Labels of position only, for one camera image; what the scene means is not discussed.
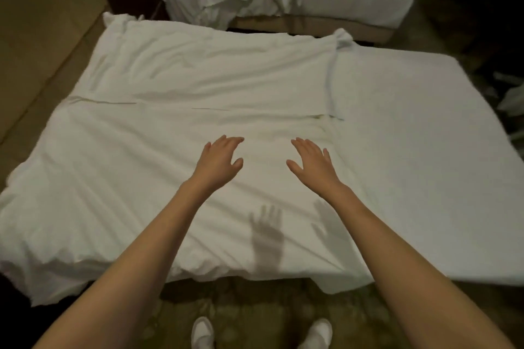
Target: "beige bed base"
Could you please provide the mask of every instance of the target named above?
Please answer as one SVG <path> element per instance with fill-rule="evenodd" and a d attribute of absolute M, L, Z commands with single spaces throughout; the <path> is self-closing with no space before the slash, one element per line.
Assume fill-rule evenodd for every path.
<path fill-rule="evenodd" d="M 383 44 L 387 42 L 394 29 L 361 24 L 360 22 L 335 18 L 305 17 L 284 15 L 282 17 L 237 17 L 230 28 L 265 32 L 286 32 L 293 35 L 327 36 L 338 28 L 345 29 L 354 40 Z"/>

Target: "hand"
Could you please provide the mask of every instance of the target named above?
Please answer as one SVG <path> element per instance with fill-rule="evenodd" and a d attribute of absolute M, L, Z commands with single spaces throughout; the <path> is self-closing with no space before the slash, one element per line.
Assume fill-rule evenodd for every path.
<path fill-rule="evenodd" d="M 324 148 L 324 153 L 322 153 L 317 144 L 302 138 L 291 140 L 291 143 L 302 158 L 303 168 L 292 160 L 287 160 L 285 163 L 300 182 L 325 199 L 332 189 L 341 184 L 331 163 L 328 150 Z"/>
<path fill-rule="evenodd" d="M 244 141 L 243 137 L 227 138 L 222 135 L 213 144 L 208 142 L 190 180 L 196 182 L 209 194 L 226 185 L 244 165 L 242 158 L 231 164 L 233 152 L 242 141 Z"/>

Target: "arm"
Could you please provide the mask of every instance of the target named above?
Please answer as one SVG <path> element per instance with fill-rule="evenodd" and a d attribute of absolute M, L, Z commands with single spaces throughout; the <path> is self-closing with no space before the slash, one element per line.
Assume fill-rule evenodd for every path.
<path fill-rule="evenodd" d="M 243 140 L 223 135 L 207 143 L 191 178 L 35 348 L 129 347 L 144 328 L 197 210 L 242 168 L 242 159 L 231 164 L 231 158 Z"/>
<path fill-rule="evenodd" d="M 303 168 L 289 169 L 338 213 L 411 344 L 426 348 L 513 348 L 455 285 L 386 226 L 340 182 L 327 149 L 291 141 Z"/>

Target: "shoe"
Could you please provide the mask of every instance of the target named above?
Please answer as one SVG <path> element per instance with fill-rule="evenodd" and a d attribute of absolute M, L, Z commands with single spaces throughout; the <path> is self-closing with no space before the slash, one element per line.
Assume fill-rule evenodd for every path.
<path fill-rule="evenodd" d="M 199 317 L 193 324 L 191 332 L 191 349 L 213 349 L 215 331 L 207 317 Z"/>
<path fill-rule="evenodd" d="M 304 343 L 300 347 L 322 347 L 328 349 L 331 345 L 331 338 L 333 337 L 333 329 L 331 323 L 326 319 L 318 319 L 309 327 Z"/>

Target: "forearm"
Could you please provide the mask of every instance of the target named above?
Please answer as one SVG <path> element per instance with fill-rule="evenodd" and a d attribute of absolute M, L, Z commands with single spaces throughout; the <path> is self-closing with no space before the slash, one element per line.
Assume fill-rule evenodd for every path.
<path fill-rule="evenodd" d="M 341 217 L 414 347 L 513 347 L 464 293 L 367 209 L 350 188 L 340 185 L 326 200 Z"/>
<path fill-rule="evenodd" d="M 128 347 L 146 322 L 193 216 L 205 198 L 193 182 L 185 182 L 35 347 Z"/>

